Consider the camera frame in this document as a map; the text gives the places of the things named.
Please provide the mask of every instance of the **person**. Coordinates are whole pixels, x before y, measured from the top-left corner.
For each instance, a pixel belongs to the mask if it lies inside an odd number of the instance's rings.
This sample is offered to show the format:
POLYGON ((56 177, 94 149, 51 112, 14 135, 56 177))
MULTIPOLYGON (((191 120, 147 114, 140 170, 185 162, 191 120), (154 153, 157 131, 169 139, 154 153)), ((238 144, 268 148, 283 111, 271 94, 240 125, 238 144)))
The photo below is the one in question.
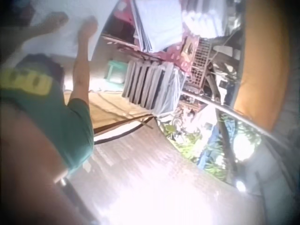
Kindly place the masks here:
MULTIPOLYGON (((66 14, 52 13, 40 26, 22 31, 22 41, 53 32, 67 21, 66 14)), ((45 217, 52 218, 49 224, 84 224, 54 183, 93 151, 88 44, 97 28, 97 21, 89 18, 78 33, 67 105, 64 71, 48 56, 27 55, 14 68, 1 69, 1 205, 17 213, 22 224, 45 217)))

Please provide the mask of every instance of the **stack of paper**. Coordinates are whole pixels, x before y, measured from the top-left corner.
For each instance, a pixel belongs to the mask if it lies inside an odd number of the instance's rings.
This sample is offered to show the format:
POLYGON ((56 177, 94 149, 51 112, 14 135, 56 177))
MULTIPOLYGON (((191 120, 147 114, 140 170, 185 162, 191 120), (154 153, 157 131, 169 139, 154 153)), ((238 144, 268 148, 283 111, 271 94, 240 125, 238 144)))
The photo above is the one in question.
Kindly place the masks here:
POLYGON ((131 0, 135 28, 143 52, 156 53, 182 41, 179 0, 131 0))
POLYGON ((51 12, 65 12, 69 21, 54 33, 32 38, 22 45, 26 53, 56 54, 76 57, 78 31, 84 21, 93 16, 98 21, 98 30, 89 41, 89 60, 92 59, 100 34, 118 0, 33 0, 35 14, 31 26, 40 24, 51 12))
POLYGON ((224 36, 227 4, 225 0, 188 0, 182 17, 189 29, 202 38, 224 36))
POLYGON ((130 61, 122 96, 154 115, 173 112, 178 104, 185 75, 173 63, 130 61))

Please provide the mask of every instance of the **wall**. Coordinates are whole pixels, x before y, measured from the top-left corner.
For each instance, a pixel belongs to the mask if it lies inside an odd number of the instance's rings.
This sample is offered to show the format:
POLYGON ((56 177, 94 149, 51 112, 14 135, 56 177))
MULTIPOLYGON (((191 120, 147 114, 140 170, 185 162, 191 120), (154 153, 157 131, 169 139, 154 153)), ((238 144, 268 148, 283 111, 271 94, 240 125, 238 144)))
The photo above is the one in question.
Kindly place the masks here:
POLYGON ((242 80, 234 109, 271 131, 285 97, 286 17, 273 0, 247 0, 242 80))

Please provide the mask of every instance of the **tree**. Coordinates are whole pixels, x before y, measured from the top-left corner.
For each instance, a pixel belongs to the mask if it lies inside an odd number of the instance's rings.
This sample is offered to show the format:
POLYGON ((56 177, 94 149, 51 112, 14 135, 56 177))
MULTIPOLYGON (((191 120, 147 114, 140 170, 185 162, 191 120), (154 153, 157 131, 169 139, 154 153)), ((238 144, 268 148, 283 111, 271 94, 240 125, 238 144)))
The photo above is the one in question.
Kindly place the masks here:
POLYGON ((195 144, 198 140, 201 139, 200 132, 187 133, 187 132, 179 132, 176 129, 175 125, 164 124, 162 122, 159 123, 159 126, 162 128, 165 136, 169 141, 174 145, 174 147, 187 159, 196 163, 199 154, 198 149, 195 148, 195 144), (181 136, 183 142, 177 142, 177 136, 181 136))
MULTIPOLYGON (((212 94, 214 96, 214 100, 217 103, 221 104, 221 94, 218 89, 216 80, 213 76, 213 72, 214 72, 213 65, 211 63, 208 66, 208 69, 206 70, 205 78, 210 85, 212 94)), ((225 163, 226 163, 226 166, 228 169, 228 174, 229 174, 227 182, 235 183, 237 180, 237 177, 238 177, 238 168, 237 168, 237 165, 235 162, 235 155, 234 155, 233 149, 230 144, 228 130, 225 125, 222 114, 223 113, 219 109, 216 109, 216 116, 217 116, 217 120, 218 120, 219 130, 220 130, 220 133, 222 134, 223 153, 224 153, 225 163)))

